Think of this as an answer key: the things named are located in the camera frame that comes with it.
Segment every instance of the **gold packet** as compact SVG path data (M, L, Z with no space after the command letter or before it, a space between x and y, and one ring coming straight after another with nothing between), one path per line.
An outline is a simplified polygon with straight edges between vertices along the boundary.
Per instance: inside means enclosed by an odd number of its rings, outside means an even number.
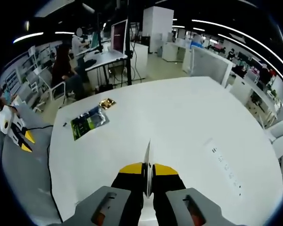
M107 110L111 106L115 105L116 102L114 100L111 100L110 98L104 99L100 102L100 106L104 109Z

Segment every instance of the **black pole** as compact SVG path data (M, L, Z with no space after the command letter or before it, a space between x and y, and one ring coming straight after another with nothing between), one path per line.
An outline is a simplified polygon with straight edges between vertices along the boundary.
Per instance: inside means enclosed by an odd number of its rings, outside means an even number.
M128 6L127 6L127 30L126 30L126 51L125 51L125 54L128 56L127 58L127 64L126 64L126 67L127 67L127 78L128 78L128 86L132 85L132 78L131 78L131 58L132 58L132 54L131 54L131 51L130 51L130 12L131 12L131 9L130 9L130 3L129 3L130 0L128 0Z
M98 30L98 40L99 40L99 51L100 51L100 53L102 53L102 52L103 52L103 46L102 46L102 41L101 41L101 37L100 37L100 19L99 19L99 13L97 13L97 30ZM103 71L104 71L104 76L105 76L106 85L109 85L109 80L108 80L108 77L107 77L107 72L106 72L105 66L103 66Z

